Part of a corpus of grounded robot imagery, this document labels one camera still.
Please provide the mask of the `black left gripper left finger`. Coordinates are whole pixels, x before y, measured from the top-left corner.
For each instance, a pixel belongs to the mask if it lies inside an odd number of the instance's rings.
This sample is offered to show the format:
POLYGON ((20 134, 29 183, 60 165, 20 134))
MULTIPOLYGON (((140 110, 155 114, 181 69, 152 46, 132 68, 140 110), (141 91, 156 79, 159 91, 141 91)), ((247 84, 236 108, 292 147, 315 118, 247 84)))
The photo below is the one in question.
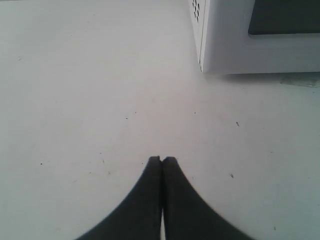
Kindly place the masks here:
POLYGON ((79 240, 159 240, 162 221, 162 162, 148 159, 123 201, 79 240))

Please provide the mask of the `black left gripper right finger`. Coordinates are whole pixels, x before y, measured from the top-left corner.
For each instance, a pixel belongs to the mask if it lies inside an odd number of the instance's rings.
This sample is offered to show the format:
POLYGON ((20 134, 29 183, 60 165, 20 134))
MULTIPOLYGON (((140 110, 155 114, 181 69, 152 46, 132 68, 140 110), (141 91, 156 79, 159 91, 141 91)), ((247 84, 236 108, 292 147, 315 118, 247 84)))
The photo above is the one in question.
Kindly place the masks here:
POLYGON ((174 157, 162 161, 162 191, 167 240, 250 239, 201 198, 174 157))

